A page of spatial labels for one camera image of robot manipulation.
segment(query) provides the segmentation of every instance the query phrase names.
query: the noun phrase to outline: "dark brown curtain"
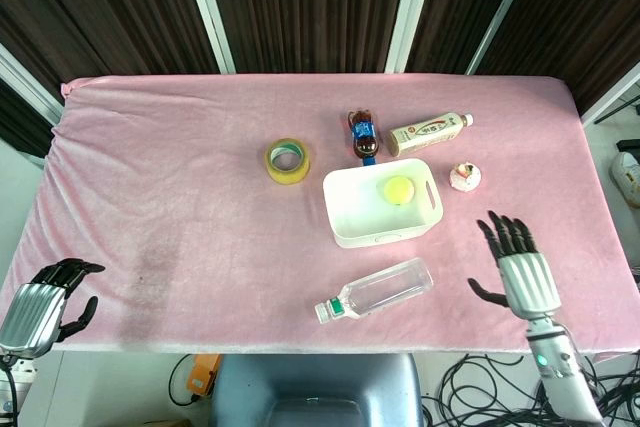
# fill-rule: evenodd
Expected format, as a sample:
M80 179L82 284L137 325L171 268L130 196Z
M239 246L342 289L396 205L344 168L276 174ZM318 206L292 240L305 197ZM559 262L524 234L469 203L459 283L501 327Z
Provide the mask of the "dark brown curtain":
M49 122L0 80L0 139L14 149L44 157L52 138Z
M551 75L582 113L640 60L640 0L515 0L479 74Z
M0 43L58 98L76 77L217 72L195 0L0 0Z
M425 0L407 72L464 74L502 0Z
M217 0L238 72L382 72L399 0Z

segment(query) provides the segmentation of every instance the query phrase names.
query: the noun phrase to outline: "brown bottle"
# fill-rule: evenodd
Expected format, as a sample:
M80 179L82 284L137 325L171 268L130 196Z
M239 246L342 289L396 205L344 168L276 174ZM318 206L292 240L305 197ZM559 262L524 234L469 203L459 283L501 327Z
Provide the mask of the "brown bottle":
M373 126L373 118L368 110L349 112L349 127L353 134L353 151L362 159L364 165L376 163L378 141Z

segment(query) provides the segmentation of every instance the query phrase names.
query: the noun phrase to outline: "orange object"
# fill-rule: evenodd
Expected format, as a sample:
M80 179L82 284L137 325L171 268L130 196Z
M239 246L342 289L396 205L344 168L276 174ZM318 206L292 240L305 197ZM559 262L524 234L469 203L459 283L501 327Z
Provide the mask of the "orange object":
M209 395L213 390L221 360L220 354L197 354L187 379L187 389L202 397Z

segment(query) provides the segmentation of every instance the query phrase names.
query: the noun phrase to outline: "blue label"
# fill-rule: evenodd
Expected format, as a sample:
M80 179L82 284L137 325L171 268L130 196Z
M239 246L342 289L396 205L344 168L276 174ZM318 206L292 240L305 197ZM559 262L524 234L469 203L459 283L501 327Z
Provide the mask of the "blue label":
M353 126L353 136L357 139L362 137L375 137L376 131L371 122L358 122Z

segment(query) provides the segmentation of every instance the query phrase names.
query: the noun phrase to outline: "gray chair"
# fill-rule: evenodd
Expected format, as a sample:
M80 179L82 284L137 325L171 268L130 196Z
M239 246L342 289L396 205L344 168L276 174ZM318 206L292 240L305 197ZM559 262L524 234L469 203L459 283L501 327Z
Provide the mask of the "gray chair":
M227 355L210 427L422 427L409 354Z

